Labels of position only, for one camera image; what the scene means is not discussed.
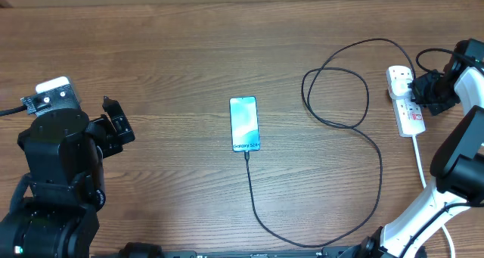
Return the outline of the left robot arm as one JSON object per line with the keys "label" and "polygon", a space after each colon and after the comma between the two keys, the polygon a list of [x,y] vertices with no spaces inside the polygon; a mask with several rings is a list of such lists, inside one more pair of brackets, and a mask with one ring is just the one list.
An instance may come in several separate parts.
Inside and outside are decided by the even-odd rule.
{"label": "left robot arm", "polygon": [[134,141],[118,101],[94,120],[79,107],[42,112],[17,143],[29,172],[1,221],[3,257],[87,257],[106,203],[103,160]]}

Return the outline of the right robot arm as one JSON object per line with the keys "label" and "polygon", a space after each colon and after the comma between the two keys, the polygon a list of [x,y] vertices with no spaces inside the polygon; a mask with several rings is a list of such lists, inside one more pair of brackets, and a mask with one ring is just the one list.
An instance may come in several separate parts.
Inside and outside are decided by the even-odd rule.
{"label": "right robot arm", "polygon": [[424,243],[453,217],[483,206],[483,43],[459,41],[442,72],[417,77],[402,66],[386,72],[399,133],[420,134],[422,109],[436,116],[456,104],[463,119],[435,153],[431,180],[394,221],[378,228],[343,257],[422,257]]}

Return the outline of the smartphone with teal screen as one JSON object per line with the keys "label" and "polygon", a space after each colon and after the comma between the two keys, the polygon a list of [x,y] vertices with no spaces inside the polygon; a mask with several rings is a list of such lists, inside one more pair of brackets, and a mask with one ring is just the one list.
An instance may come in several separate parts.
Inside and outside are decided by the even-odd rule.
{"label": "smartphone with teal screen", "polygon": [[257,101],[254,96],[229,100],[231,143],[234,152],[260,149]]}

